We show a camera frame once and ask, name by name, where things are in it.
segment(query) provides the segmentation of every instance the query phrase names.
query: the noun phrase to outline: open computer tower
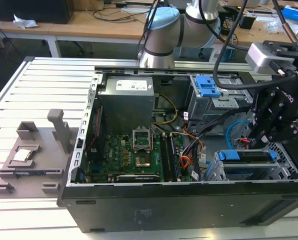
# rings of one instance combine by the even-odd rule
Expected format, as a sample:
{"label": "open computer tower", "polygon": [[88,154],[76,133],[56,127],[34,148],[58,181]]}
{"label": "open computer tower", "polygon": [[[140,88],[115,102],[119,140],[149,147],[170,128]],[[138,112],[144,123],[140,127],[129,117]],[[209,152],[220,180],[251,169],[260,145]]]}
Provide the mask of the open computer tower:
{"label": "open computer tower", "polygon": [[[219,79],[254,81],[246,72]],[[84,233],[273,223],[298,208],[298,142],[245,149],[244,124],[227,138],[232,123],[252,119],[252,101],[252,91],[215,86],[210,72],[97,68],[62,203]],[[197,134],[228,111],[183,166],[194,140],[184,128]]]}

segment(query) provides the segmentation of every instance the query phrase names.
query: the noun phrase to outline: cpu chip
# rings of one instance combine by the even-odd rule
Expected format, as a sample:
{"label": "cpu chip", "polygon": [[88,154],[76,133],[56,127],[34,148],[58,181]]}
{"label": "cpu chip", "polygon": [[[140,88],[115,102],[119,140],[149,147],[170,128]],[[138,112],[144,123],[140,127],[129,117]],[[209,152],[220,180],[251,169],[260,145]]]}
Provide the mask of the cpu chip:
{"label": "cpu chip", "polygon": [[135,166],[137,168],[149,168],[150,167],[150,153],[146,153],[146,152],[136,153]]}

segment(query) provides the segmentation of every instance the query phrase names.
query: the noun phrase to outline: desk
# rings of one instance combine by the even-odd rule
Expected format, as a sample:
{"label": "desk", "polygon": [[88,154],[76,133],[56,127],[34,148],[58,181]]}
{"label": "desk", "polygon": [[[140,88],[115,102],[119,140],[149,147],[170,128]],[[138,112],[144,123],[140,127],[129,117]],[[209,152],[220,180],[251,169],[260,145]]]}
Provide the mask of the desk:
{"label": "desk", "polygon": [[[71,112],[70,118],[64,118],[70,127],[79,127],[82,118],[79,112],[83,113],[94,67],[114,66],[117,62],[126,67],[138,64],[135,60],[88,58],[36,57],[24,61],[0,93],[0,168],[16,142],[16,129],[21,121],[34,121],[38,128],[52,127],[43,116],[47,116],[50,108],[59,108],[65,114]],[[214,67],[208,62],[179,61],[175,66],[202,71]],[[251,70],[242,63],[219,66],[221,71],[232,69]],[[250,73],[256,81],[270,79]],[[0,199],[0,240],[298,240],[298,209],[270,226],[83,234],[69,212],[57,207],[56,201]]]}
{"label": "desk", "polygon": [[[281,5],[295,5],[295,2],[279,1]],[[117,9],[105,9],[103,14],[116,12]],[[105,18],[120,18],[128,13],[118,12],[105,16]],[[140,21],[145,21],[144,15],[135,16]],[[235,33],[239,43],[248,45],[252,42],[263,42],[264,40],[289,42],[285,34],[268,34],[264,29],[264,22],[254,21],[252,29],[236,29]],[[68,24],[39,23],[38,27],[21,29],[12,22],[0,22],[0,28],[9,38],[40,39],[49,44],[52,57],[60,58],[61,53],[57,41],[81,41],[81,42],[106,42],[106,43],[138,43],[144,28],[139,21],[128,23],[111,23],[93,18],[86,11],[76,11]]]}

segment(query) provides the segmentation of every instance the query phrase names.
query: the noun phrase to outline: motherboard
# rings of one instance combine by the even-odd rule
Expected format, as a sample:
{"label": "motherboard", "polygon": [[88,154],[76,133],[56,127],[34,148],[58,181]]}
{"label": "motherboard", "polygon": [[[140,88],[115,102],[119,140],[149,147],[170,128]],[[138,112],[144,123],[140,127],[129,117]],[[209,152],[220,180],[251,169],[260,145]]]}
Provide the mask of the motherboard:
{"label": "motherboard", "polygon": [[[171,138],[172,146],[161,147]],[[148,144],[150,144],[150,149],[135,149],[135,145],[145,146]],[[172,161],[170,164],[172,170],[170,170],[168,169],[169,165],[163,162],[168,158],[162,156],[172,152],[171,148],[173,147],[175,156],[170,160]],[[85,180],[91,183],[169,182],[170,179],[166,177],[169,172],[173,172],[176,178],[179,177],[178,181],[188,180],[186,173],[180,174],[179,156],[183,149],[184,143],[181,135],[152,134],[150,141],[145,135],[137,136],[135,141],[132,134],[107,135],[104,158],[93,157],[92,153],[88,155]]]}

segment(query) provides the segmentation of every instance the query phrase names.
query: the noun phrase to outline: slotted aluminum platform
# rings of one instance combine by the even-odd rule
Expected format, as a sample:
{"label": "slotted aluminum platform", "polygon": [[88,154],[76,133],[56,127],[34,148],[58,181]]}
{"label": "slotted aluminum platform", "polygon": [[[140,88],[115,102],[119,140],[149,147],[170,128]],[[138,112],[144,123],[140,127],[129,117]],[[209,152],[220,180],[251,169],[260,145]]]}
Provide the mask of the slotted aluminum platform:
{"label": "slotted aluminum platform", "polygon": [[[0,168],[18,137],[21,121],[52,127],[49,109],[63,109],[63,120],[79,127],[95,66],[137,66],[134,60],[41,58],[24,61],[0,93]],[[176,62],[176,67],[212,70],[212,63]],[[246,64],[226,63],[221,70],[249,72]],[[252,74],[256,80],[266,75]],[[83,234],[57,199],[0,199],[0,239],[79,240],[298,240],[298,209],[270,226]]]}

